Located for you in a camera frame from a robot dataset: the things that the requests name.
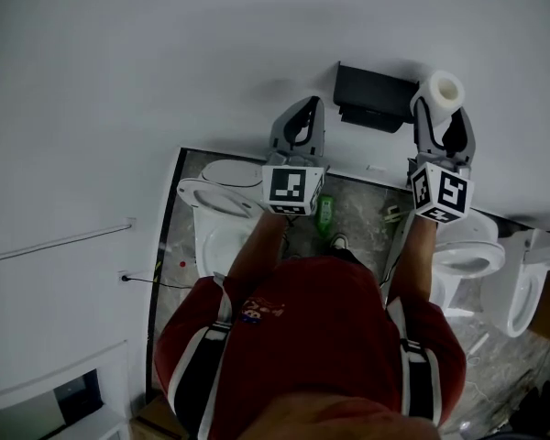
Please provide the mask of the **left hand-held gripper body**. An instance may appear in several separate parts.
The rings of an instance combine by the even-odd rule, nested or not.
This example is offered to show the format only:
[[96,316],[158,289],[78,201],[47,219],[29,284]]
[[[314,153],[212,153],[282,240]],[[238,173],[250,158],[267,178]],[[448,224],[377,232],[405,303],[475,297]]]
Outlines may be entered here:
[[328,169],[322,157],[271,148],[261,169],[263,203],[277,215],[313,215]]

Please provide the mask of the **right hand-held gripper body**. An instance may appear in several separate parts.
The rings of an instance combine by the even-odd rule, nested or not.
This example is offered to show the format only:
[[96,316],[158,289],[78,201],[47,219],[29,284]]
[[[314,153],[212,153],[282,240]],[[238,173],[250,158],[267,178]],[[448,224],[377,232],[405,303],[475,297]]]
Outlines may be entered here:
[[470,179],[472,157],[419,153],[408,159],[408,180],[414,212],[439,224],[466,218],[474,182]]

